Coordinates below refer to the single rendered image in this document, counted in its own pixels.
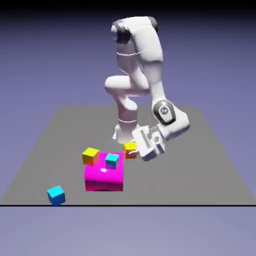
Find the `small yellow cube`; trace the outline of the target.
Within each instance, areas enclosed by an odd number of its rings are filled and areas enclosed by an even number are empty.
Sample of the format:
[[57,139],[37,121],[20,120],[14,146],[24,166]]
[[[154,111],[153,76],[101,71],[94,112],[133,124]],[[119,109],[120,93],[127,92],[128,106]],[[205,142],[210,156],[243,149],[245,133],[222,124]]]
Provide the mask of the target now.
[[131,152],[136,151],[137,144],[133,142],[125,142],[123,144],[123,152],[124,152],[124,158],[125,159],[135,159],[137,157],[137,153],[131,154]]
[[95,166],[100,160],[100,150],[88,147],[82,153],[82,161],[84,165]]

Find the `small cyan cube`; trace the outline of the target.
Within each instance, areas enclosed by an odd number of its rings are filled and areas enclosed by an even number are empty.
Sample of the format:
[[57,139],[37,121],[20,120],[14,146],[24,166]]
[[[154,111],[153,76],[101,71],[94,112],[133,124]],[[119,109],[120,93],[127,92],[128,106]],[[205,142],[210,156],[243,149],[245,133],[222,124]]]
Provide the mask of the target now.
[[47,195],[50,203],[54,207],[66,202],[65,192],[60,185],[48,189]]
[[107,169],[116,170],[119,163],[119,155],[108,153],[105,158],[105,166]]

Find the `large magenta box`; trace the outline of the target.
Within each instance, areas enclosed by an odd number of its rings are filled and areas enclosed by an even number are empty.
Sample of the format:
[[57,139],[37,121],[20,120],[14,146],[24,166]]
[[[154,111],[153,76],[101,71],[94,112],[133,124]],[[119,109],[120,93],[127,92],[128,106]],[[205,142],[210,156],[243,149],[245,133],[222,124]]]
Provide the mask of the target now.
[[[109,154],[117,155],[116,168],[108,168],[106,158]],[[84,169],[85,190],[89,191],[123,191],[124,153],[100,152],[95,165],[86,165]]]

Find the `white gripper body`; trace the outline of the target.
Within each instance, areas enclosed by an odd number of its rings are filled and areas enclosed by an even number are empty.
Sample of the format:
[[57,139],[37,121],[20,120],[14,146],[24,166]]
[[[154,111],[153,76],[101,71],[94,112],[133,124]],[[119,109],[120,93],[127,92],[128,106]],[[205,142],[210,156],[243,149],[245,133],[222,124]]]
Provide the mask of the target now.
[[137,145],[139,155],[145,162],[156,158],[158,155],[155,147],[148,138],[149,134],[149,127],[139,127],[132,131],[132,136]]

